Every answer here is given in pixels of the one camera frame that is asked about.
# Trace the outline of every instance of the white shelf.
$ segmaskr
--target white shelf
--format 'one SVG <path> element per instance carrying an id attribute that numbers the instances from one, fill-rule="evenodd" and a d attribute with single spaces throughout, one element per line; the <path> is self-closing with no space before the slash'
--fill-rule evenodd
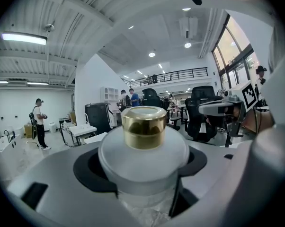
<path id="1" fill-rule="evenodd" d="M 116 105 L 116 103 L 119 101 L 118 89 L 111 87 L 102 87 L 100 89 L 100 101 L 102 103 L 110 103 L 111 105 Z"/>

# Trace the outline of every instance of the railing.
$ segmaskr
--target railing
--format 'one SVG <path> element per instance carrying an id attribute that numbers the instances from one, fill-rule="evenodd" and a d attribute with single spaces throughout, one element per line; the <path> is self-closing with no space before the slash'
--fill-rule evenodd
<path id="1" fill-rule="evenodd" d="M 125 84 L 127 84 L 128 87 L 131 87 L 131 82 L 127 81 L 126 79 L 121 78 L 121 80 L 124 81 Z"/>
<path id="2" fill-rule="evenodd" d="M 187 78 L 199 78 L 199 77 L 207 77 L 208 71 L 207 67 L 200 67 L 200 68 L 194 68 L 194 69 L 188 69 L 188 70 L 178 70 L 173 72 L 168 72 L 165 74 L 158 74 L 155 76 L 149 76 L 148 78 L 142 78 L 137 79 L 135 81 L 123 81 L 125 83 L 129 82 L 130 87 L 141 87 L 144 85 L 150 85 L 155 83 L 161 83 L 166 81 L 175 81 L 175 80 L 181 80 L 181 79 L 187 79 Z"/>

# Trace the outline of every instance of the window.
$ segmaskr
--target window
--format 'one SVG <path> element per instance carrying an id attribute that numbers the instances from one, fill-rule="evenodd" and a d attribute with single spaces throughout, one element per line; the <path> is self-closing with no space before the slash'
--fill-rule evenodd
<path id="1" fill-rule="evenodd" d="M 220 56 L 220 53 L 219 53 L 217 47 L 214 50 L 214 54 L 215 54 L 215 57 L 216 57 L 216 60 L 217 60 L 217 63 L 218 63 L 218 66 L 219 66 L 220 70 L 224 69 L 223 59 Z"/>
<path id="2" fill-rule="evenodd" d="M 230 89 L 230 88 L 229 88 L 229 82 L 228 82 L 228 77 L 227 77 L 227 74 L 226 74 L 226 73 L 224 73 L 224 74 L 222 75 L 222 82 L 223 82 L 222 88 L 225 88 L 226 90 L 229 90 L 229 89 Z"/>
<path id="3" fill-rule="evenodd" d="M 236 75 L 235 75 L 234 70 L 229 72 L 229 78 L 231 82 L 231 87 L 235 87 L 237 85 L 237 80 L 236 80 Z"/>
<path id="4" fill-rule="evenodd" d="M 250 41 L 246 37 L 245 33 L 232 17 L 230 17 L 227 27 L 234 36 L 241 50 L 250 44 Z"/>
<path id="5" fill-rule="evenodd" d="M 227 29 L 224 30 L 224 33 L 218 43 L 218 47 L 222 52 L 226 65 L 229 64 L 240 52 Z"/>
<path id="6" fill-rule="evenodd" d="M 240 62 L 236 67 L 236 73 L 238 76 L 238 81 L 239 81 L 238 83 L 243 83 L 248 81 L 247 72 L 243 62 Z"/>
<path id="7" fill-rule="evenodd" d="M 255 70 L 259 66 L 259 61 L 257 59 L 255 52 L 253 52 L 251 55 L 249 55 L 246 58 L 246 62 L 247 62 L 248 69 L 249 69 L 249 75 L 250 75 L 251 83 L 253 85 L 257 80 L 257 75 L 256 75 Z"/>

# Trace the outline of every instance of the person in blue shirt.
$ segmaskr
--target person in blue shirt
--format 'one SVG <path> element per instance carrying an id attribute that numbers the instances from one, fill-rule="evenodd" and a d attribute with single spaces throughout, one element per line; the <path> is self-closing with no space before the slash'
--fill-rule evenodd
<path id="1" fill-rule="evenodd" d="M 134 93 L 133 88 L 130 88 L 129 92 L 132 95 L 132 97 L 131 97 L 132 107 L 139 106 L 139 96 L 138 96 L 138 94 Z"/>

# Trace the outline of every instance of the gold cap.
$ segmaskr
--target gold cap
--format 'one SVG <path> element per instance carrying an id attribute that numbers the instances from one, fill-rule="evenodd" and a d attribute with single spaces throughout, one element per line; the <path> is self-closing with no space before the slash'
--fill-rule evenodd
<path id="1" fill-rule="evenodd" d="M 167 111 L 153 106 L 125 109 L 122 113 L 125 143 L 136 149 L 152 149 L 163 143 Z"/>

